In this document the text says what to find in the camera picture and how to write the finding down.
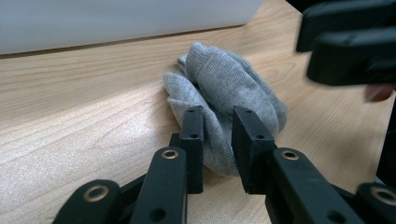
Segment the folded sock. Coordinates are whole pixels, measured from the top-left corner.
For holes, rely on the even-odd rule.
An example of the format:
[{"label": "folded sock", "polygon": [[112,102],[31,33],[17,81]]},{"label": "folded sock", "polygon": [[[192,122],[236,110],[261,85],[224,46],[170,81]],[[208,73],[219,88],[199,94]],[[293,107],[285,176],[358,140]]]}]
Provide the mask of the folded sock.
[{"label": "folded sock", "polygon": [[165,74],[168,102],[181,125],[184,111],[204,107],[204,164],[219,175],[238,175],[231,147],[235,105],[254,110],[272,135],[286,124],[287,108],[240,56],[195,43]]}]

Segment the rolled sock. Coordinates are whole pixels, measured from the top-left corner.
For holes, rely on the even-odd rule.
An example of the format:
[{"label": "rolled sock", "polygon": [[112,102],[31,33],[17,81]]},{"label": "rolled sock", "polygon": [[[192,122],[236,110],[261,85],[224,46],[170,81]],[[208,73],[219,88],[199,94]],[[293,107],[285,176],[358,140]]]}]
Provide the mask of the rolled sock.
[{"label": "rolled sock", "polygon": [[272,135],[286,124],[287,108],[238,55],[200,43],[178,59],[180,71],[167,73],[168,102],[181,125],[184,111],[204,107],[204,164],[219,175],[238,175],[231,147],[235,105],[254,110]]}]

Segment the tabletop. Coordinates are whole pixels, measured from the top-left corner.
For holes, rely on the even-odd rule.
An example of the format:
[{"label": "tabletop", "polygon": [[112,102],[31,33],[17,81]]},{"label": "tabletop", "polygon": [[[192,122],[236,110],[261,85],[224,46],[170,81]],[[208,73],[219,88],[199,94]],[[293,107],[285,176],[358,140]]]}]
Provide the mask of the tabletop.
[{"label": "tabletop", "polygon": [[[294,51],[301,14],[267,0],[242,26],[0,56],[0,223],[51,223],[79,186],[143,175],[179,126],[163,75],[194,42],[240,54],[288,107],[280,147],[302,151],[334,185],[375,179],[393,99],[364,103],[363,87],[326,87]],[[263,196],[205,169],[189,223],[270,223]]]}]

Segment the hand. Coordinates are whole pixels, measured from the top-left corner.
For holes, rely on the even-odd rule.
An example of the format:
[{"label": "hand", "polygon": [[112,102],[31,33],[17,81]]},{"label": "hand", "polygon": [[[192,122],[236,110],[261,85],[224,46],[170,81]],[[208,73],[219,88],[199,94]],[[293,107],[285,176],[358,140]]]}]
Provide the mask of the hand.
[{"label": "hand", "polygon": [[368,85],[364,90],[366,102],[379,102],[387,100],[396,90],[396,84]]}]

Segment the metal ring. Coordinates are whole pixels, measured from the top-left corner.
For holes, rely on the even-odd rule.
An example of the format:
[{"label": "metal ring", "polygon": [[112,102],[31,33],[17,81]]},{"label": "metal ring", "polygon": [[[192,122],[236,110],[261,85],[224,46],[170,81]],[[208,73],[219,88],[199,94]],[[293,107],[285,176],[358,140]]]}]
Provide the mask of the metal ring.
[{"label": "metal ring", "polygon": [[163,152],[162,156],[168,160],[172,160],[178,156],[178,152],[176,150],[166,150]]},{"label": "metal ring", "polygon": [[288,150],[284,150],[281,153],[282,157],[291,160],[291,161],[297,161],[298,159],[300,159],[300,156],[298,154],[296,154],[295,152],[292,151],[288,151]]},{"label": "metal ring", "polygon": [[396,194],[388,189],[382,189],[378,187],[371,187],[371,193],[382,203],[386,203],[392,206],[396,206]]},{"label": "metal ring", "polygon": [[[99,189],[101,191],[98,194],[91,196],[91,193],[96,189]],[[108,194],[108,187],[106,187],[104,185],[96,185],[96,186],[90,187],[89,189],[87,189],[87,191],[85,191],[84,200],[89,203],[98,202],[98,201],[104,199],[107,196],[107,194]]]}]

